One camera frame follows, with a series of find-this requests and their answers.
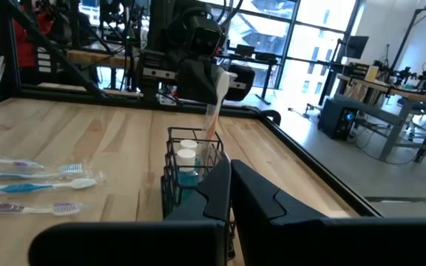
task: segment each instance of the red jacket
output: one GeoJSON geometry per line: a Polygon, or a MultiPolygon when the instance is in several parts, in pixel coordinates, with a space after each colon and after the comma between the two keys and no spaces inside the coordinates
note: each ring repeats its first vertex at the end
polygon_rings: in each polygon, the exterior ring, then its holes
{"type": "MultiPolygon", "coordinates": [[[[53,23],[45,19],[46,15],[46,13],[42,13],[37,18],[43,34],[47,34],[50,31],[53,23]]],[[[14,21],[14,30],[16,34],[19,67],[35,67],[36,57],[34,55],[33,45],[27,41],[27,33],[16,21],[14,21]]]]}

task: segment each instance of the purple toothbrush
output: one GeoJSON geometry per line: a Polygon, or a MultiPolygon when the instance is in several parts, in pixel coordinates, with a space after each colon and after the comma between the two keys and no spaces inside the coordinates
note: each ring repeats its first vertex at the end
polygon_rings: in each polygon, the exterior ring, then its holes
{"type": "Polygon", "coordinates": [[[55,203],[49,208],[29,208],[15,204],[0,203],[0,214],[54,214],[65,216],[81,211],[83,205],[78,202],[55,203]]]}
{"type": "Polygon", "coordinates": [[[41,164],[38,164],[34,161],[31,160],[7,160],[7,159],[1,159],[0,158],[0,163],[2,164],[10,164],[13,166],[18,166],[18,167],[35,167],[35,168],[43,168],[44,166],[41,164]]]}

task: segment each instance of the wooden tabletop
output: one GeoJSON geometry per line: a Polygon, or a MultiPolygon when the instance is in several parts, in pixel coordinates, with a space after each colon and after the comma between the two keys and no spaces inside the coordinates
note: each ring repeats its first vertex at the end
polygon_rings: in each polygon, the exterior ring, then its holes
{"type": "MultiPolygon", "coordinates": [[[[0,196],[0,202],[23,205],[79,201],[88,206],[75,216],[0,214],[0,265],[26,265],[32,239],[59,223],[161,220],[167,128],[202,124],[202,115],[28,99],[0,103],[0,156],[46,166],[85,163],[106,175],[104,184],[83,191],[0,196]]],[[[356,215],[259,121],[221,117],[217,131],[230,158],[247,163],[290,195],[329,216],[356,215]]],[[[243,265],[237,238],[236,246],[231,263],[243,265]]]]}
{"type": "MultiPolygon", "coordinates": [[[[118,51],[121,47],[119,44],[109,44],[109,47],[112,49],[112,51],[118,51]]],[[[99,43],[94,43],[86,48],[94,49],[94,50],[103,50],[103,46],[99,43]]],[[[134,54],[137,55],[138,49],[134,49],[134,54]]],[[[124,68],[124,51],[118,52],[116,55],[107,55],[106,53],[102,52],[87,52],[87,51],[81,51],[81,50],[69,50],[67,51],[67,58],[68,60],[76,63],[76,64],[83,64],[83,65],[90,65],[90,64],[96,64],[98,66],[108,66],[108,67],[115,67],[115,68],[124,68]]],[[[126,67],[127,69],[130,67],[130,58],[127,58],[126,60],[126,67]]],[[[138,58],[135,58],[135,66],[138,63],[138,58]]]]}
{"type": "MultiPolygon", "coordinates": [[[[360,78],[350,78],[348,76],[341,75],[341,74],[338,74],[337,77],[338,77],[338,79],[340,79],[342,81],[349,81],[350,79],[353,79],[352,80],[353,83],[360,84],[360,85],[363,85],[363,86],[368,86],[368,87],[370,87],[372,89],[377,89],[377,90],[379,90],[381,92],[385,92],[385,93],[388,92],[389,87],[391,86],[390,84],[382,82],[382,81],[370,82],[370,81],[362,80],[360,78]]],[[[389,91],[389,94],[390,95],[400,95],[400,96],[402,96],[404,98],[407,98],[409,100],[417,100],[417,101],[421,101],[421,102],[425,102],[426,103],[426,95],[416,94],[415,92],[411,92],[411,91],[409,91],[409,92],[403,92],[401,90],[403,88],[399,89],[398,86],[396,88],[397,89],[391,89],[389,91]]]]}

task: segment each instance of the black wire caddy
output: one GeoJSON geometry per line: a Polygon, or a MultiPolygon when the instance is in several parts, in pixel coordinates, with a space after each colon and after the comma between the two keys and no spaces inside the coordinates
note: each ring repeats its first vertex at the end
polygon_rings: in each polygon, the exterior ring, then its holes
{"type": "MultiPolygon", "coordinates": [[[[185,202],[185,198],[191,191],[197,189],[197,185],[186,185],[180,181],[179,172],[182,168],[194,168],[198,173],[198,182],[201,183],[205,178],[209,177],[209,173],[222,159],[228,159],[224,153],[223,142],[217,132],[214,133],[211,140],[206,140],[202,137],[205,134],[205,131],[202,129],[170,127],[168,128],[168,132],[169,139],[166,141],[167,153],[165,155],[166,164],[163,168],[164,175],[160,178],[164,219],[185,202]],[[176,152],[180,149],[180,142],[182,140],[193,140],[199,147],[202,147],[201,153],[196,156],[194,166],[180,166],[177,163],[176,152]]],[[[236,222],[229,221],[229,259],[235,257],[233,246],[235,227],[236,222]]]]}

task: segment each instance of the gray floor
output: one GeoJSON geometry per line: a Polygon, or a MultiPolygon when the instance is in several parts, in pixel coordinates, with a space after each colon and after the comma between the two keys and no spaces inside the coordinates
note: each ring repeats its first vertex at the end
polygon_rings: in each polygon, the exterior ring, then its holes
{"type": "MultiPolygon", "coordinates": [[[[253,94],[243,103],[281,112],[281,128],[353,190],[366,197],[385,216],[426,216],[426,158],[422,163],[411,162],[404,165],[391,165],[375,160],[353,143],[331,140],[319,132],[315,125],[318,121],[317,114],[312,115],[310,120],[302,117],[300,114],[305,110],[306,103],[285,100],[282,93],[278,91],[274,96],[272,91],[268,91],[266,99],[273,101],[271,106],[261,103],[253,94]],[[288,112],[288,107],[293,107],[298,113],[288,112]]],[[[386,107],[398,108],[395,100],[391,100],[386,107]]],[[[358,144],[363,146],[369,141],[363,150],[372,157],[378,157],[385,138],[377,134],[370,137],[371,134],[363,132],[358,138],[358,144]]],[[[409,162],[415,157],[416,151],[394,149],[388,162],[409,162]]]]}

